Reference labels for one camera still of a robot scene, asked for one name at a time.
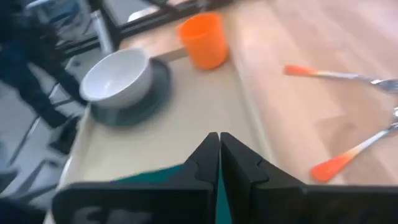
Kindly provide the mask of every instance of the metal frame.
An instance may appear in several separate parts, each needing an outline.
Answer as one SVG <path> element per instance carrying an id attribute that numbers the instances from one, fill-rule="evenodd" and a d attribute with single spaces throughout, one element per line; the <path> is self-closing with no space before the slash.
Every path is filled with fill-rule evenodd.
<path id="1" fill-rule="evenodd" d="M 154 4 L 160 8 L 159 11 L 152 14 L 146 15 L 142 18 L 128 22 L 126 24 L 117 25 L 115 20 L 110 13 L 110 10 L 105 6 L 103 0 L 96 2 L 95 6 L 99 7 L 109 34 L 113 46 L 116 48 L 120 42 L 126 37 L 139 34 L 141 32 L 156 28 L 166 23 L 182 19 L 184 17 L 196 14 L 201 11 L 203 7 L 203 0 L 190 0 L 187 2 L 180 3 L 176 6 L 167 3 L 167 0 L 142 0 Z M 233 0 L 207 0 L 208 4 L 205 6 L 206 9 L 212 10 L 228 5 Z M 74 55 L 82 54 L 91 49 L 95 49 L 100 46 L 97 35 L 89 35 L 84 39 L 67 42 L 57 47 L 64 59 L 70 58 Z"/>

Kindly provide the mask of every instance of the spoon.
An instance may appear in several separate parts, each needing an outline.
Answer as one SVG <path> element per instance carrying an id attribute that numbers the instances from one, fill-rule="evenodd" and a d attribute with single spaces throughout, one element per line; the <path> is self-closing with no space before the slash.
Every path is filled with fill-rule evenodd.
<path id="1" fill-rule="evenodd" d="M 390 80 L 378 80 L 362 75 L 352 73 L 341 73 L 341 72 L 329 72 L 315 70 L 312 68 L 302 67 L 298 65 L 286 65 L 284 68 L 286 75 L 302 75 L 302 76 L 314 76 L 314 77 L 328 77 L 328 78 L 345 78 L 350 80 L 362 80 L 368 82 L 388 93 L 398 94 L 398 79 Z"/>
<path id="2" fill-rule="evenodd" d="M 312 167 L 310 173 L 313 179 L 318 182 L 328 182 L 340 170 L 344 168 L 350 161 L 352 161 L 360 152 L 364 151 L 371 144 L 384 137 L 393 130 L 398 129 L 398 107 L 394 108 L 393 112 L 394 122 L 386 129 L 378 132 L 374 136 L 365 140 L 354 148 L 337 155 L 336 157 Z"/>

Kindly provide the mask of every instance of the person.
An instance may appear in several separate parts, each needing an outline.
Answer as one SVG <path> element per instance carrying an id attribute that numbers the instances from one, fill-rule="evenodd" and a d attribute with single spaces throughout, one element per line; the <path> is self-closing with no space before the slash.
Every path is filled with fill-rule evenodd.
<path id="1" fill-rule="evenodd" d="M 56 110 L 29 69 L 29 62 L 43 68 L 79 104 L 85 106 L 87 102 L 79 94 L 76 78 L 56 57 L 54 46 L 40 36 L 41 30 L 16 25 L 13 13 L 17 8 L 11 0 L 0 3 L 0 80 L 15 88 L 20 98 L 51 128 L 57 128 L 68 121 L 68 116 Z"/>

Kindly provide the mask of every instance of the fork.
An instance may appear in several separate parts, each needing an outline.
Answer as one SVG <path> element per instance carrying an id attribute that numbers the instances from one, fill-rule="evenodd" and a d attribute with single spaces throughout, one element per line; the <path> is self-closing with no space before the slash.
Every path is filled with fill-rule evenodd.
<path id="1" fill-rule="evenodd" d="M 342 72 L 330 72 L 323 70 L 315 70 L 313 68 L 298 66 L 298 65 L 286 65 L 284 68 L 286 75 L 298 75 L 308 77 L 327 77 L 327 78 L 344 78 L 349 80 L 361 80 L 366 83 L 386 91 L 391 94 L 398 94 L 398 79 L 389 80 L 378 80 L 363 75 L 354 73 L 342 73 Z"/>

